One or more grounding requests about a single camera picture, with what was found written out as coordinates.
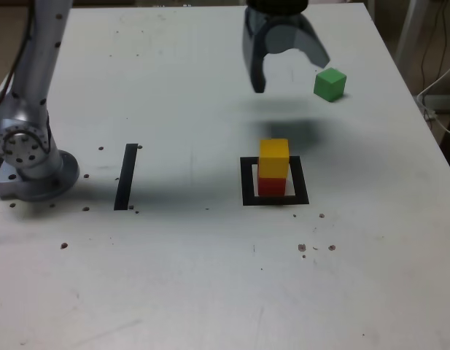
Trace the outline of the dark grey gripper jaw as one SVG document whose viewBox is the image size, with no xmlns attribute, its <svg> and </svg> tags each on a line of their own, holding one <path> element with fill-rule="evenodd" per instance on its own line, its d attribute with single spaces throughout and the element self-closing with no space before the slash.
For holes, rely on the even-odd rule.
<svg viewBox="0 0 450 350">
<path fill-rule="evenodd" d="M 250 82 L 256 93 L 265 91 L 263 60 L 267 53 L 265 47 L 266 34 L 265 15 L 255 9 L 245 9 L 242 51 Z"/>
</svg>

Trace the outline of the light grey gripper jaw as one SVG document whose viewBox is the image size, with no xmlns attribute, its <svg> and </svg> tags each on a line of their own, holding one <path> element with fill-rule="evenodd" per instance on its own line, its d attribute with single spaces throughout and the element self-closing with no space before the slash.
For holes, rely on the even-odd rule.
<svg viewBox="0 0 450 350">
<path fill-rule="evenodd" d="M 324 45 L 304 16 L 291 16 L 278 20 L 268 30 L 265 46 L 270 54 L 297 49 L 304 53 L 313 65 L 320 68 L 326 67 L 330 62 Z"/>
</svg>

